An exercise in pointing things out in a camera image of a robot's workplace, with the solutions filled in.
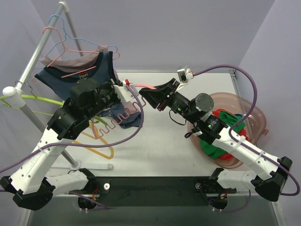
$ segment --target red cloth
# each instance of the red cloth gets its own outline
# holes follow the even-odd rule
[[[249,138],[246,136],[246,130],[245,130],[245,129],[242,129],[242,130],[238,133],[238,135],[240,135],[240,136],[245,136],[245,137],[246,137],[246,140],[247,140],[247,141],[249,140]]]
[[[216,111],[213,111],[212,114],[215,116],[215,117],[220,117],[220,111],[224,111],[224,112],[228,112],[226,111],[225,109],[217,109]]]
[[[218,159],[230,161],[233,158],[232,154],[226,153],[218,157]]]

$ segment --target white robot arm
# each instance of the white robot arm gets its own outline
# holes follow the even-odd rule
[[[22,208],[39,210],[44,207],[53,196],[66,194],[72,190],[82,190],[87,184],[94,183],[94,175],[87,169],[79,169],[70,174],[46,177],[57,157],[68,143],[89,126],[89,120],[102,110],[133,99],[126,89],[128,85],[138,95],[133,84],[127,80],[119,84],[109,81],[98,86],[92,79],[81,79],[71,89],[71,97],[62,108],[59,108],[48,122],[42,138],[33,152],[39,153],[27,160],[13,175],[3,177],[0,185],[8,192],[14,193],[13,200]],[[13,87],[6,88],[6,93]],[[17,92],[11,92],[11,100],[22,101]],[[42,146],[51,143],[62,143],[44,150]]]
[[[231,132],[231,135],[238,142],[232,139],[229,135],[229,126],[212,115],[214,101],[208,94],[201,93],[189,100],[178,92],[193,78],[190,69],[187,67],[179,69],[178,76],[180,82],[171,79],[163,85],[155,86],[156,89],[143,88],[139,94],[154,109],[163,111],[169,107],[189,121],[193,125],[193,129],[185,135],[185,138],[191,135],[198,136],[207,143],[232,154],[250,168],[249,171],[218,170],[218,175],[215,173],[215,177],[222,188],[235,188],[239,191],[255,189],[263,198],[277,201],[288,178],[288,174],[283,169],[289,171],[292,160],[287,157],[280,159],[270,155],[234,131]],[[277,165],[267,161],[268,158]]]

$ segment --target blue garment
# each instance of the blue garment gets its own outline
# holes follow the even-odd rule
[[[56,67],[44,67],[35,77],[50,87],[62,100],[66,100],[70,97],[71,88],[81,78],[94,79],[99,85],[110,79],[116,81],[113,69],[113,52],[100,52],[93,66],[96,67],[84,73],[77,73],[66,78],[61,77],[72,73],[64,72]]]
[[[110,116],[112,117],[114,120],[116,120],[117,122],[120,122],[120,120],[118,119],[118,114],[122,114],[124,117],[127,116],[127,113],[124,109],[123,104],[117,104],[114,105],[113,107],[111,107],[109,110],[106,111],[102,111],[100,113],[100,115],[102,117],[104,116]],[[120,124],[121,128],[127,129],[130,127],[139,127],[139,124],[141,122],[141,112],[137,112],[134,114],[131,114],[127,119],[122,119],[122,123]]]
[[[64,72],[56,67],[45,67],[35,77],[50,87],[62,100],[70,97],[70,90],[74,84],[81,78],[92,78],[98,82],[99,85],[108,82],[110,79],[116,81],[113,69],[113,52],[100,52],[95,65],[95,68],[84,73],[77,73],[75,75],[61,78],[62,76],[72,74]],[[115,105],[109,110],[111,117],[119,122],[117,115],[121,113],[126,116],[124,106],[122,104]],[[138,127],[141,121],[141,113],[135,113],[120,124],[122,128],[129,128],[132,126]]]

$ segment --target metal rack pole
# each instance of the metal rack pole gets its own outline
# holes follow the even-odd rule
[[[68,24],[69,24],[69,27],[70,27],[70,30],[71,30],[71,32],[72,32],[73,37],[74,37],[74,38],[77,38],[78,36],[77,36],[76,31],[75,31],[75,29],[74,29],[74,24],[73,24],[73,21],[72,21],[72,19],[71,19],[69,10],[65,10],[65,16],[66,16],[66,19],[67,19],[67,22],[68,22]],[[77,49],[78,49],[79,51],[82,51],[82,47],[81,47],[81,45],[80,45],[79,40],[78,40],[78,39],[75,39],[74,41],[75,41],[75,44],[76,44],[76,46],[77,46]]]
[[[64,5],[63,4],[59,4],[58,7],[57,7],[57,10],[55,11],[55,14],[58,14],[60,15],[62,13],[62,11],[64,10]],[[49,24],[48,26],[52,26],[54,27],[56,25],[56,22],[58,20],[58,17],[57,16],[54,16],[50,19],[49,21]],[[20,79],[17,81],[16,83],[16,88],[17,89],[21,89],[23,90],[24,89],[24,86],[26,84],[26,82],[28,81],[32,71],[33,71],[33,68],[35,67],[42,51],[43,51],[43,48],[45,47],[46,45],[46,42],[48,41],[49,37],[50,37],[50,34],[52,32],[52,29],[47,29],[45,30],[45,32],[43,33],[37,47],[36,47],[36,50],[34,51],[30,61],[28,62],[23,74],[21,75]]]
[[[64,10],[65,7],[66,7],[66,2],[65,1],[64,2],[59,2],[59,5],[57,7],[57,10],[56,10],[55,14],[61,15],[61,13],[62,13],[62,11]],[[71,20],[71,17],[70,17],[69,13],[68,13],[68,17],[69,17],[68,23],[69,23],[70,26],[72,26],[71,27],[72,34],[76,35],[74,25],[72,23],[72,20]],[[56,16],[52,17],[50,19],[48,25],[54,27],[57,20],[58,20],[58,17],[56,17]],[[21,75],[20,79],[16,83],[16,89],[20,89],[20,90],[24,89],[24,87],[25,87],[25,85],[26,85],[26,83],[27,83],[32,71],[33,71],[33,68],[36,65],[36,63],[38,61],[38,58],[40,57],[40,55],[41,55],[41,53],[42,53],[42,51],[43,51],[43,49],[46,45],[46,42],[48,41],[48,39],[50,37],[51,32],[52,32],[52,29],[47,29],[43,33],[43,35],[42,35],[42,37],[41,37],[34,53],[33,53],[30,61],[28,62],[27,67],[25,68],[23,74]],[[21,107],[20,110],[32,121],[32,123],[42,133],[44,132],[45,126],[43,125],[43,123],[38,119],[38,117],[32,112],[32,110],[27,105],[24,105],[23,107]],[[72,167],[74,167],[74,168],[78,167],[79,163],[77,161],[75,161],[66,150],[64,150],[62,152],[62,156],[71,164]]]

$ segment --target pink plastic hanger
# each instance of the pink plastic hanger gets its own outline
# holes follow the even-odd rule
[[[60,58],[60,57],[66,52],[66,50],[69,51],[69,52],[78,52],[78,53],[97,53],[97,54],[99,54],[99,52],[95,52],[95,51],[80,51],[80,50],[71,50],[71,49],[67,49],[66,46],[65,46],[65,43],[64,43],[64,41],[63,41],[63,39],[62,39],[62,37],[61,37],[60,32],[59,32],[55,27],[51,27],[51,26],[45,27],[45,28],[43,29],[43,32],[42,32],[42,33],[44,33],[44,31],[45,31],[46,29],[54,29],[54,30],[57,31],[58,35],[60,36],[60,39],[61,39],[63,48],[64,48],[64,51],[63,51],[56,59],[54,59],[50,64],[48,64],[47,67],[50,67],[50,66],[51,66],[58,58]]]
[[[119,52],[116,52],[116,51],[114,51],[113,53],[117,53],[117,54],[118,54],[118,57],[115,58],[115,59],[113,59],[113,60],[117,60],[117,59],[120,57],[120,53],[119,53]],[[91,70],[91,69],[93,69],[93,68],[96,68],[96,66],[87,68],[87,69],[85,69],[85,70],[83,70],[83,71],[80,71],[80,72],[75,72],[75,73],[72,73],[72,74],[64,75],[64,76],[62,76],[61,78],[67,78],[67,77],[72,76],[72,75],[75,75],[75,74],[79,74],[79,73],[86,72],[86,71]]]
[[[63,41],[63,39],[61,37],[60,32],[55,27],[51,27],[51,26],[45,27],[43,29],[42,33],[44,33],[44,31],[46,29],[55,29],[57,31],[58,35],[60,36],[60,39],[61,39],[61,42],[62,42],[62,45],[63,45],[63,49],[64,49],[64,51],[56,59],[54,59],[50,64],[47,65],[47,67],[51,66],[53,64],[53,62],[55,62],[58,58],[60,58],[66,51],[69,51],[69,52],[78,52],[78,53],[97,53],[97,54],[99,54],[99,52],[95,52],[95,51],[80,51],[80,50],[67,49],[66,46],[65,46],[65,44],[64,44],[64,41]],[[113,60],[116,60],[116,59],[118,59],[120,57],[120,53],[119,52],[113,52],[113,53],[117,53],[118,54],[118,57],[115,58],[115,59],[113,59]],[[78,74],[78,73],[83,73],[83,72],[86,72],[86,71],[91,70],[93,68],[96,68],[96,66],[87,68],[87,69],[85,69],[83,71],[80,71],[80,72],[75,72],[75,73],[72,73],[72,74],[68,74],[68,75],[62,76],[61,78],[66,78],[66,77],[69,77],[69,76],[72,76],[72,75],[75,75],[75,74]]]

